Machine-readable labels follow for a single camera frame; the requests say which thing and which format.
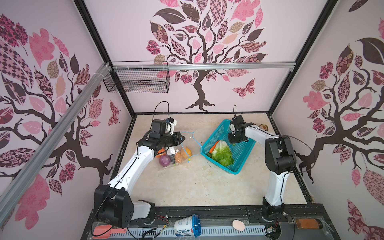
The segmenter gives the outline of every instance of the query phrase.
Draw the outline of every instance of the teal plastic basket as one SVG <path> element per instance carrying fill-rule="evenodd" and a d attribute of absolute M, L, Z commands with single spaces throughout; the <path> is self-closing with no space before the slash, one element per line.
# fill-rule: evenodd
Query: teal plastic basket
<path fill-rule="evenodd" d="M 223 169 L 224 171 L 232 174 L 239 174 L 241 168 L 243 168 L 243 165 L 247 160 L 249 154 L 251 153 L 252 148 L 256 142 L 253 139 L 249 139 L 249 142 L 236 143 L 236 145 L 234 146 L 231 143 L 229 143 L 228 133 L 231 132 L 229 130 L 230 122 L 231 122 L 230 120 L 225 119 L 220 123 L 217 129 L 212 133 L 212 135 L 204 143 L 202 155 L 206 159 L 214 163 L 216 166 Z M 216 162 L 215 160 L 213 160 L 212 158 L 206 155 L 206 153 L 209 152 L 209 150 L 215 145 L 215 143 L 218 140 L 224 140 L 225 142 L 227 142 L 229 148 L 231 149 L 232 157 L 235 160 L 232 165 L 224 167 L 223 165 L 221 165 L 220 163 Z"/>

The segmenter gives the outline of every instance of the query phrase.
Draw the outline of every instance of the lettuce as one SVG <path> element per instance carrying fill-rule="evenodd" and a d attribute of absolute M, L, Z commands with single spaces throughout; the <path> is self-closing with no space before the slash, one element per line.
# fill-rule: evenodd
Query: lettuce
<path fill-rule="evenodd" d="M 234 162 L 232 152 L 229 149 L 227 143 L 223 140 L 220 140 L 216 144 L 216 147 L 212 152 L 212 159 L 220 163 L 224 167 L 229 166 Z"/>

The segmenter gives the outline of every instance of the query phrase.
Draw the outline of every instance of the butterfly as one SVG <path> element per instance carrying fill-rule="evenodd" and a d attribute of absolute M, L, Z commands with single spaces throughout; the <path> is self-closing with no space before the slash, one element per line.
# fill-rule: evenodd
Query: butterfly
<path fill-rule="evenodd" d="M 244 96 L 246 96 L 247 92 L 255 94 L 253 92 L 255 90 L 253 85 L 255 85 L 255 79 L 252 79 L 251 81 L 249 81 L 249 83 L 247 84 L 247 86 L 245 88 L 234 88 L 232 90 L 234 90 L 235 93 L 238 93 L 239 96 L 244 99 Z"/>
<path fill-rule="evenodd" d="M 110 100 L 109 101 L 109 105 L 111 106 L 111 110 L 112 110 L 112 117 L 109 118 L 109 121 L 108 121 L 108 126 L 112 125 L 112 124 L 117 124 L 119 122 L 119 113 L 120 113 L 120 110 L 118 107 L 115 107 L 115 104 Z"/>

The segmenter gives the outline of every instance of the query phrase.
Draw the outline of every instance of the carrot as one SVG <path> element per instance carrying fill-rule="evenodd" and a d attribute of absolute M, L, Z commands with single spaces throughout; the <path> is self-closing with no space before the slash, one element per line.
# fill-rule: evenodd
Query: carrot
<path fill-rule="evenodd" d="M 215 143 L 215 145 L 211 148 L 211 150 L 209 150 L 209 153 L 212 153 L 212 152 L 214 151 L 214 149 L 215 149 L 215 147 L 216 147 L 216 145 L 217 145 L 217 143 L 218 143 L 219 141 L 217 141 L 217 142 Z"/>

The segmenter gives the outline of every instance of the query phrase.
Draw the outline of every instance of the wall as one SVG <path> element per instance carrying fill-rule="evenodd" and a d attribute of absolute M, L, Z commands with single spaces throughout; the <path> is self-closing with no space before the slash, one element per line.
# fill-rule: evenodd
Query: wall
<path fill-rule="evenodd" d="M 4 192 L 102 64 L 71 0 L 2 3 L 0 191 Z M 79 239 L 130 117 L 103 83 L 2 226 L 1 239 Z"/>
<path fill-rule="evenodd" d="M 273 115 L 341 239 L 384 238 L 383 9 L 341 1 Z"/>
<path fill-rule="evenodd" d="M 325 2 L 96 0 L 86 4 L 112 61 L 185 64 L 295 61 Z M 172 71 L 168 94 L 128 93 L 128 97 L 136 112 L 151 112 L 163 100 L 170 102 L 173 112 L 232 111 L 233 104 L 238 111 L 267 111 L 287 72 Z"/>

